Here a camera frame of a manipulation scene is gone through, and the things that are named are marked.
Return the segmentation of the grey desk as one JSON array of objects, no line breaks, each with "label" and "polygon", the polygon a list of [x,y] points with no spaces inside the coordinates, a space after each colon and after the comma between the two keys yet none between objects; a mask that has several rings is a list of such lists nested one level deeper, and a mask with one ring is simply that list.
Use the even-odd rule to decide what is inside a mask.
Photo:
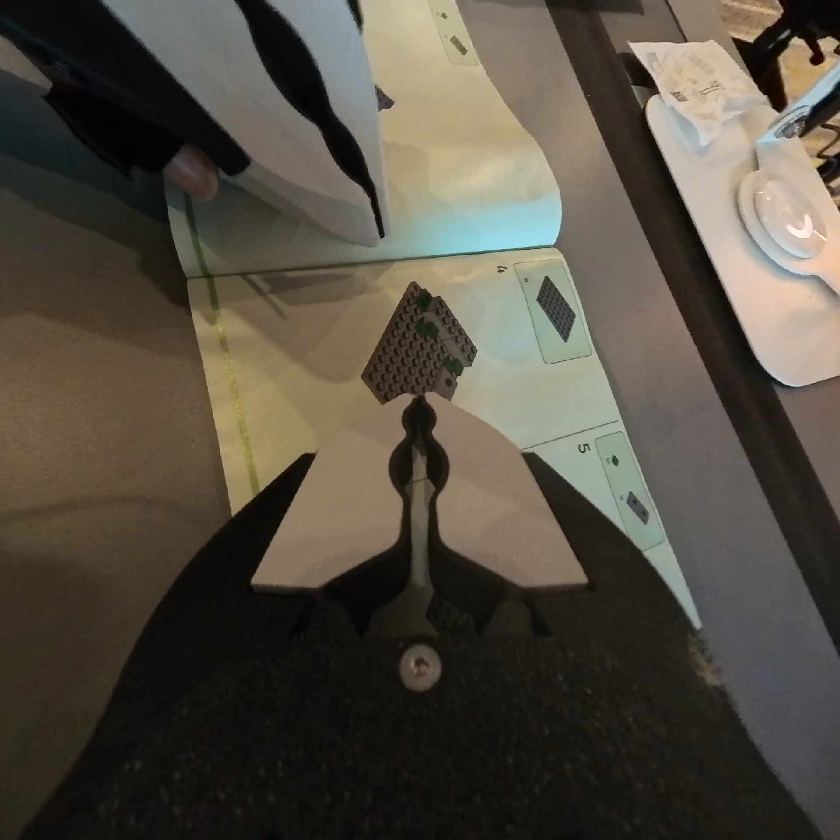
[{"label": "grey desk", "polygon": [[[736,60],[737,47],[732,43],[723,22],[718,2],[668,2],[681,34],[686,40],[715,39]],[[771,382],[776,401],[791,430],[780,431],[785,443],[797,444],[802,451],[798,487],[818,486],[819,492],[808,511],[819,510],[838,525],[839,448],[838,448],[838,379],[804,387],[789,387]]]},{"label": "grey desk", "polygon": [[[718,285],[617,51],[668,2],[463,2],[543,147],[560,249],[720,673],[838,838],[838,525]],[[2,75],[2,838],[54,793],[144,624],[230,516],[155,176],[111,171]]]}]

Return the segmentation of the brick instruction booklet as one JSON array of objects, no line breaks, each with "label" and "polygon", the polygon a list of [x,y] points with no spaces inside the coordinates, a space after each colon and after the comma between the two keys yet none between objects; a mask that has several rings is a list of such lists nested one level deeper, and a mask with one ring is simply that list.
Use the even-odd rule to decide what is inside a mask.
[{"label": "brick instruction booklet", "polygon": [[463,2],[362,2],[392,229],[366,248],[236,185],[167,189],[232,513],[377,403],[438,391],[533,452],[696,605],[595,347],[560,189]]}]

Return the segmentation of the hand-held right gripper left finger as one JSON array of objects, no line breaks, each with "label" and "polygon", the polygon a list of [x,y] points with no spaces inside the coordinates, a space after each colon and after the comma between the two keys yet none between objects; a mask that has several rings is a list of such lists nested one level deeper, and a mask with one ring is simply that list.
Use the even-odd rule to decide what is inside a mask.
[{"label": "hand-held right gripper left finger", "polygon": [[257,592],[314,594],[396,547],[411,508],[414,396],[398,396],[318,450],[255,572]]}]

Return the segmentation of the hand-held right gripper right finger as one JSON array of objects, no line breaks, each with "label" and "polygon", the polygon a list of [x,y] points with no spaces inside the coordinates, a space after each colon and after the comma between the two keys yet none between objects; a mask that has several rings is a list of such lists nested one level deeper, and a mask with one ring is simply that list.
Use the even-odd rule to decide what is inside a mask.
[{"label": "hand-held right gripper right finger", "polygon": [[437,394],[432,443],[445,457],[436,500],[443,547],[506,584],[561,592],[587,576],[520,449],[493,426]]}]

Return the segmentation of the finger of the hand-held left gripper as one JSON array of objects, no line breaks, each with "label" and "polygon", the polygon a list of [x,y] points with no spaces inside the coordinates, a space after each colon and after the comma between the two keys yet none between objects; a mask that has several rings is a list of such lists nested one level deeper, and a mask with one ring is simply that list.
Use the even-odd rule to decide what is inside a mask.
[{"label": "finger of the hand-held left gripper", "polygon": [[250,158],[237,184],[352,244],[385,220],[364,157],[276,2],[106,2]]},{"label": "finger of the hand-held left gripper", "polygon": [[277,1],[276,10],[301,38],[318,69],[332,113],[364,157],[375,206],[386,219],[379,106],[364,45],[359,2]]}]

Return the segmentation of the black office chair base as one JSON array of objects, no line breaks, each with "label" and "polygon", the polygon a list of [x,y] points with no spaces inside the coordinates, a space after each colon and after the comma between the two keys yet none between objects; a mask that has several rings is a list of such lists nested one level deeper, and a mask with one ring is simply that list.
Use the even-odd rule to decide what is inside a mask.
[{"label": "black office chair base", "polygon": [[781,57],[795,39],[810,50],[809,61],[820,67],[826,61],[824,38],[838,41],[838,1],[779,1],[781,15],[753,42],[732,38],[748,73],[776,111],[788,104],[781,75]]}]

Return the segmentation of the printed clear plastic bag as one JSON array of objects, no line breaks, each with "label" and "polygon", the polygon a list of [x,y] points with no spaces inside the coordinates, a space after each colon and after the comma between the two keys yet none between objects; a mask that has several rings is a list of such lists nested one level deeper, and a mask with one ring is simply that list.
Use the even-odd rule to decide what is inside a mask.
[{"label": "printed clear plastic bag", "polygon": [[768,99],[716,41],[630,42],[633,55],[654,81],[663,102],[689,125],[706,148],[724,124]]}]

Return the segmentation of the person's left hand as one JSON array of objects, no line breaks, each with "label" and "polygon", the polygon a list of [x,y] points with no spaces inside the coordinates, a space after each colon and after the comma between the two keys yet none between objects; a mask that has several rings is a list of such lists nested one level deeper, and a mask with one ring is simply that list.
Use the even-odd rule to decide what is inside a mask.
[{"label": "person's left hand", "polygon": [[163,174],[198,201],[213,199],[218,189],[218,168],[199,148],[186,144],[163,169]]}]

